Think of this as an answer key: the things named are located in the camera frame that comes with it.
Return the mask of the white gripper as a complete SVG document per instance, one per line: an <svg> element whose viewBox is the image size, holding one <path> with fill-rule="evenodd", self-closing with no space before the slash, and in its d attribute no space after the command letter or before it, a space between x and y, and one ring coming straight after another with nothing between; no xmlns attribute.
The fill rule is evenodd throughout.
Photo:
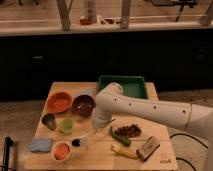
<svg viewBox="0 0 213 171"><path fill-rule="evenodd" d="M105 128L111 121L112 114L101 108L95 108L92 113L92 128L95 133Z"/></svg>

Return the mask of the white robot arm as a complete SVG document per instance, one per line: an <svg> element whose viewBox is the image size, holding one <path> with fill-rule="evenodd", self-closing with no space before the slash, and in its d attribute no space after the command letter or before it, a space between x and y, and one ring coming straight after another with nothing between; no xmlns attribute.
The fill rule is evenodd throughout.
<svg viewBox="0 0 213 171"><path fill-rule="evenodd" d="M95 97L92 123L105 127L113 113L132 114L173 127L209 141L203 171L213 171L213 107L191 103L155 101L123 95L118 83L110 83Z"/></svg>

